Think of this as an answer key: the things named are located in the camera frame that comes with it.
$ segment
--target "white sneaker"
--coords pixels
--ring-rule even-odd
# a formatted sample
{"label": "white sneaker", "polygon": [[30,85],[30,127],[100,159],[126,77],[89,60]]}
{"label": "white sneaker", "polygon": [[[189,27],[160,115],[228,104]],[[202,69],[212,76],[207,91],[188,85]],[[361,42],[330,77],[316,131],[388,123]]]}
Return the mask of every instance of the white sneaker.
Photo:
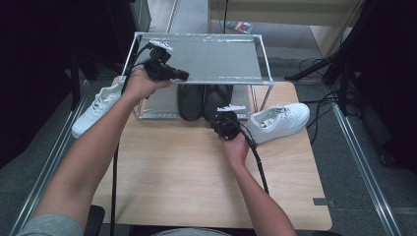
{"label": "white sneaker", "polygon": [[299,132],[306,126],[309,117],[310,109],[306,104],[278,104],[251,115],[246,128],[257,144],[261,144]]}
{"label": "white sneaker", "polygon": [[112,87],[102,88],[100,93],[95,95],[92,105],[73,125],[72,133],[74,138],[77,139],[82,135],[113,106],[120,97],[123,84],[118,82]]}

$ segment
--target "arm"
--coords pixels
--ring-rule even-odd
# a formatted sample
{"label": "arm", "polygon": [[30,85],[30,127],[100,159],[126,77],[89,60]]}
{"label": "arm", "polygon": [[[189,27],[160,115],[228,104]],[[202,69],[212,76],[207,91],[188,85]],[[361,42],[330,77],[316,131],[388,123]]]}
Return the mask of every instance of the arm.
{"label": "arm", "polygon": [[236,177],[257,235],[295,235],[282,208],[264,191],[245,166],[249,146],[242,134],[228,141],[219,137],[223,152]]}
{"label": "arm", "polygon": [[71,146],[34,216],[63,214],[85,228],[92,197],[107,171],[133,108],[141,99],[169,85],[171,82],[154,83],[144,70],[134,70],[119,100]]}

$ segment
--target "hand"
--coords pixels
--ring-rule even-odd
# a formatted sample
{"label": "hand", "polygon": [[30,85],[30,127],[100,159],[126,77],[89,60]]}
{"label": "hand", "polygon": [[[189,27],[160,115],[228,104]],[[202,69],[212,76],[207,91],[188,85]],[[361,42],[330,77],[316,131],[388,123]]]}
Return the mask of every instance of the hand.
{"label": "hand", "polygon": [[133,103],[138,104],[140,100],[149,97],[157,89],[166,88],[172,85],[170,81],[155,82],[148,77],[144,69],[134,69],[123,96],[132,99]]}
{"label": "hand", "polygon": [[231,168],[235,170],[245,167],[245,160],[249,151],[249,145],[245,137],[240,133],[233,140],[227,140],[222,136],[218,136],[218,138],[223,144],[223,153]]}

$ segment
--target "sleeve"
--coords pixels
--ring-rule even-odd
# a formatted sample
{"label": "sleeve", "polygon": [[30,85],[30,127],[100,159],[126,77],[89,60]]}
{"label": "sleeve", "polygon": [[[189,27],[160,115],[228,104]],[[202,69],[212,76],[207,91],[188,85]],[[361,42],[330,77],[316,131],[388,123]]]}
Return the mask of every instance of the sleeve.
{"label": "sleeve", "polygon": [[32,218],[17,236],[83,236],[83,228],[74,219],[60,214],[44,214]]}

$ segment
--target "shoelace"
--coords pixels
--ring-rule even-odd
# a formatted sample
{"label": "shoelace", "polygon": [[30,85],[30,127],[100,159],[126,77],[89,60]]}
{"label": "shoelace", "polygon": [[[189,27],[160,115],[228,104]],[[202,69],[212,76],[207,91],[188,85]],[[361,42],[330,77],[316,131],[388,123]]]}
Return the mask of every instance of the shoelace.
{"label": "shoelace", "polygon": [[272,110],[272,112],[263,120],[261,127],[267,128],[272,125],[276,119],[286,120],[295,119],[296,117],[297,115],[294,112],[281,105]]}
{"label": "shoelace", "polygon": [[116,97],[115,94],[108,95],[105,99],[96,95],[95,100],[89,107],[89,113],[95,117],[102,115],[103,110],[110,105],[110,102]]}

